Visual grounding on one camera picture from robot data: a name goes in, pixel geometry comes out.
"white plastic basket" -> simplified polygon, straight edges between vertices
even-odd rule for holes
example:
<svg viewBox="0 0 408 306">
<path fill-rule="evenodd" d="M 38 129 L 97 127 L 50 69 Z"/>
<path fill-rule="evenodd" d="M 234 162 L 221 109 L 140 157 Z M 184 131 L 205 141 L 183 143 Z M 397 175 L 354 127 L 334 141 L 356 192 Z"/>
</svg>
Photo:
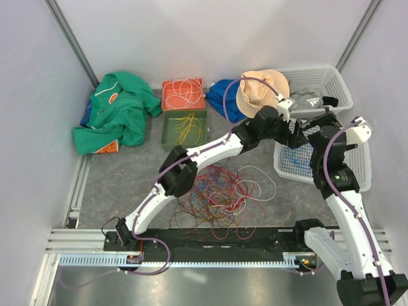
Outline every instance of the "white plastic basket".
<svg viewBox="0 0 408 306">
<path fill-rule="evenodd" d="M 331 66 L 311 68 L 285 68 L 280 71 L 290 85 L 310 88 L 322 96 L 330 96 L 339 99 L 337 107 L 329 106 L 333 113 L 337 114 L 353 106 L 350 92 L 339 71 Z M 314 110 L 293 110 L 291 117 L 296 119 L 314 118 L 324 113 L 324 108 Z"/>
<path fill-rule="evenodd" d="M 305 135 L 315 133 L 319 128 L 308 130 Z M 275 142 L 273 153 L 273 167 L 278 175 L 284 179 L 313 184 L 312 169 L 309 166 L 313 148 L 310 144 L 302 145 L 297 149 L 290 149 L 285 145 Z M 371 159 L 368 142 L 357 148 L 347 151 L 345 163 L 352 169 L 360 185 L 360 191 L 368 191 L 371 187 Z"/>
</svg>

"green shirt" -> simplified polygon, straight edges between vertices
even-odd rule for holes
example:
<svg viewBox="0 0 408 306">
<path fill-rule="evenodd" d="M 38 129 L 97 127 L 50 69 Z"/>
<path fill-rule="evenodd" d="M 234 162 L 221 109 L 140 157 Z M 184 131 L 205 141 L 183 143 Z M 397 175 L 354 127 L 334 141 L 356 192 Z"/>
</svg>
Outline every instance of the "green shirt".
<svg viewBox="0 0 408 306">
<path fill-rule="evenodd" d="M 78 154 L 95 153 L 110 143 L 141 145 L 147 114 L 161 113 L 160 99 L 140 77 L 126 71 L 109 73 L 91 96 L 87 127 L 74 128 Z"/>
</svg>

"metal floor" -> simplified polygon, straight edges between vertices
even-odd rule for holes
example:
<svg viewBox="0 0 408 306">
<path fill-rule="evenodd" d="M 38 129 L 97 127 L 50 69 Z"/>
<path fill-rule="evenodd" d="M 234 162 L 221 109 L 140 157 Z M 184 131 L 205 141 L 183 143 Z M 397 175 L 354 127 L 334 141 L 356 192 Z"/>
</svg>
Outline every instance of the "metal floor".
<svg viewBox="0 0 408 306">
<path fill-rule="evenodd" d="M 112 268 L 59 267 L 77 286 Z M 114 273 L 76 291 L 54 286 L 48 306 L 341 306 L 324 268 L 300 277 L 273 268 L 170 268 L 157 276 Z"/>
<path fill-rule="evenodd" d="M 209 138 L 215 140 L 228 131 L 226 119 L 209 104 Z M 138 147 L 122 147 L 119 153 L 93 155 L 80 208 L 79 228 L 100 228 L 114 216 L 130 214 L 151 190 L 151 183 L 158 168 L 168 155 L 160 144 L 163 115 L 149 117 L 145 143 Z M 336 220 L 312 184 L 280 178 L 273 168 L 275 142 L 264 140 L 259 147 L 229 160 L 230 166 L 240 168 L 253 165 L 265 171 L 276 183 L 276 197 L 268 202 L 259 202 L 259 207 L 249 201 L 242 215 L 241 226 L 293 226 L 299 219 L 318 218 L 325 225 L 337 225 Z M 250 169 L 262 188 L 259 198 L 269 198 L 274 192 L 270 181 L 258 170 Z M 169 228 L 170 217 L 176 203 L 170 203 L 151 222 L 151 228 Z M 190 215 L 178 215 L 177 224 L 187 228 L 195 224 Z"/>
</svg>

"orange label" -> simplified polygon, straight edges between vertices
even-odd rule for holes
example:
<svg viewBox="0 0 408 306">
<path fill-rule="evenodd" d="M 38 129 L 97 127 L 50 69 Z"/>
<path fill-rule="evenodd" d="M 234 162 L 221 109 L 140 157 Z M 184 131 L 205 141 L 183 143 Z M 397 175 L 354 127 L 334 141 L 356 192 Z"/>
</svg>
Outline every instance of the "orange label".
<svg viewBox="0 0 408 306">
<path fill-rule="evenodd" d="M 99 149 L 95 153 L 103 154 L 103 153 L 114 153 L 114 152 L 119 152 L 119 144 L 117 142 L 117 139 L 109 143 L 108 145 L 105 145 L 102 149 Z"/>
<path fill-rule="evenodd" d="M 109 104 L 112 104 L 116 98 L 117 98 L 117 94 L 112 94 L 109 98 Z"/>
</svg>

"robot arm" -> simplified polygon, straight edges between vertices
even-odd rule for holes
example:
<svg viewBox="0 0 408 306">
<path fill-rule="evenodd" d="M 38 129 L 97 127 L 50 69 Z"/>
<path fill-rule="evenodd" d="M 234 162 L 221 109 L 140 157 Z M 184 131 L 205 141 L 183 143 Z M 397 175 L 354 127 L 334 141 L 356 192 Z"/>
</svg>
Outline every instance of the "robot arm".
<svg viewBox="0 0 408 306">
<path fill-rule="evenodd" d="M 384 302 L 381 287 L 385 286 L 380 284 L 381 279 L 386 280 L 388 292 L 395 302 L 408 288 L 407 278 L 403 274 L 395 274 L 382 253 L 365 214 L 357 180 L 344 163 L 344 152 L 367 141 L 371 128 L 361 117 L 358 118 L 360 123 L 338 138 L 328 156 L 330 180 L 356 209 L 355 214 L 333 193 L 323 175 L 324 149 L 341 125 L 334 114 L 326 112 L 303 126 L 297 121 L 291 132 L 288 117 L 292 105 L 291 100 L 283 99 L 278 103 L 279 112 L 270 106 L 264 106 L 255 118 L 245 120 L 235 126 L 231 133 L 214 142 L 187 150 L 181 146 L 175 147 L 160 168 L 161 175 L 148 196 L 132 214 L 116 225 L 118 237 L 126 245 L 133 239 L 133 235 L 143 233 L 150 221 L 171 200 L 191 190 L 196 174 L 210 164 L 252 150 L 263 139 L 274 139 L 291 148 L 309 142 L 314 148 L 310 160 L 314 183 L 335 215 L 348 253 L 330 238 L 321 223 L 311 222 L 315 219 L 296 222 L 298 242 L 311 248 L 338 280 L 337 289 L 344 305 L 381 305 Z M 303 131 L 315 126 L 319 126 L 320 130 L 305 137 Z M 367 232 L 360 220 L 367 225 Z M 374 245 L 379 260 L 374 260 L 370 242 L 373 242 L 371 244 Z"/>
</svg>

